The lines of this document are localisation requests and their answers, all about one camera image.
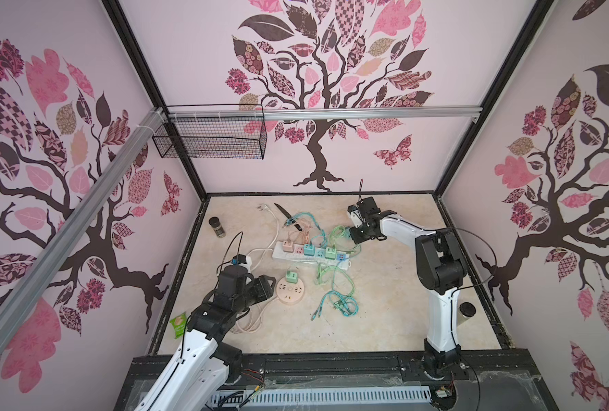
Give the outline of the green packet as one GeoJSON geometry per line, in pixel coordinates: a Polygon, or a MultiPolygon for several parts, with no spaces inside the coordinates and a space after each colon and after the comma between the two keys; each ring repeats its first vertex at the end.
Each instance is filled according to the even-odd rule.
{"type": "Polygon", "coordinates": [[[174,338],[180,339],[186,333],[188,317],[186,313],[181,313],[169,320],[169,324],[173,327],[174,338]]]}

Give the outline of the pink charger plug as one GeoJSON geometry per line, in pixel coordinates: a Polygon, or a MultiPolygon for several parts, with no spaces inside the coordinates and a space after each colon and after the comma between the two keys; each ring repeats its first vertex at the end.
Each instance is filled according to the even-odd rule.
{"type": "Polygon", "coordinates": [[[282,243],[282,250],[285,253],[292,253],[294,251],[294,243],[290,240],[286,240],[282,243]]]}

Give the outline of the black knife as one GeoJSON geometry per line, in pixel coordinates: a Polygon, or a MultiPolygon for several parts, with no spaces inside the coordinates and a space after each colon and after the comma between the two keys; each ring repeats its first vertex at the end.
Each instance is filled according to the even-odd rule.
{"type": "Polygon", "coordinates": [[[285,222],[286,226],[294,226],[297,231],[302,232],[304,229],[297,223],[296,219],[281,205],[275,203],[276,208],[283,214],[287,219],[285,222]]]}

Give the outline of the teal charger plug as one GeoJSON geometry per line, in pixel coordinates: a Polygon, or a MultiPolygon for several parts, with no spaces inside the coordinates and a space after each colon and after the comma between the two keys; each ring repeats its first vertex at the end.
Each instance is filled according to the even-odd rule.
{"type": "Polygon", "coordinates": [[[305,244],[303,246],[303,254],[307,257],[315,257],[316,256],[316,247],[313,244],[305,244]]]}

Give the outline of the round pink power strip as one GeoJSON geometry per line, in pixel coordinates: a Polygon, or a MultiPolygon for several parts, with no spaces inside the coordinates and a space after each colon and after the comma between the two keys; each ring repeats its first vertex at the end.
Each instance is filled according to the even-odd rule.
{"type": "Polygon", "coordinates": [[[296,283],[289,283],[285,277],[280,279],[275,289],[277,299],[286,306],[300,303],[305,295],[304,285],[301,278],[296,283]]]}

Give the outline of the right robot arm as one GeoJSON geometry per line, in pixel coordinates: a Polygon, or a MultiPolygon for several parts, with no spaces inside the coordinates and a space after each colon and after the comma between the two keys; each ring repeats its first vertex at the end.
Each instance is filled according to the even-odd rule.
{"type": "Polygon", "coordinates": [[[347,207],[347,214],[355,244],[393,239],[414,251],[419,281],[430,293],[424,350],[436,361],[458,361],[458,298],[468,265],[457,236],[450,229],[425,229],[394,211],[383,211],[372,197],[347,207]]]}

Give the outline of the black lid jar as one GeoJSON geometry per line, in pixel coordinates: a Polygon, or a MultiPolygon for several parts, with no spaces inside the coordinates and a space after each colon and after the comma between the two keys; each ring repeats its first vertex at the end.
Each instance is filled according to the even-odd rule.
{"type": "Polygon", "coordinates": [[[471,320],[477,314],[477,308],[470,302],[464,301],[458,306],[457,325],[462,325],[468,320],[471,320]]]}

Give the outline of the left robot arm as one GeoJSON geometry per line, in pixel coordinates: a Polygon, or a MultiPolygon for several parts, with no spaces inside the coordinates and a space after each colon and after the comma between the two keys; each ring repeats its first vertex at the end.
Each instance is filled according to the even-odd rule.
{"type": "Polygon", "coordinates": [[[228,265],[215,288],[191,312],[182,342],[137,410],[201,410],[223,385],[241,374],[242,351],[223,342],[241,315],[268,301],[277,280],[228,265]]]}

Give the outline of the white multicolour power strip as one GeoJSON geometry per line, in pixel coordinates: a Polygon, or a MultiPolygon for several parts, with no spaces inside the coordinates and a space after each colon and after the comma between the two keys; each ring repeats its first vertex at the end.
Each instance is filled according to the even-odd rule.
{"type": "Polygon", "coordinates": [[[350,253],[336,248],[320,248],[311,244],[296,244],[291,241],[279,241],[272,252],[275,260],[311,265],[333,265],[342,270],[350,268],[350,253]]]}

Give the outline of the black cap spice bottle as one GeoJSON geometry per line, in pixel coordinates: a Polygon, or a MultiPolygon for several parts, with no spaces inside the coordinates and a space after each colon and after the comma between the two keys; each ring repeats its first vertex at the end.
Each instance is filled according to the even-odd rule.
{"type": "Polygon", "coordinates": [[[222,226],[222,223],[219,219],[219,217],[211,217],[208,220],[208,223],[211,227],[211,229],[213,229],[213,231],[215,232],[215,235],[218,238],[224,238],[226,236],[226,231],[222,226]]]}

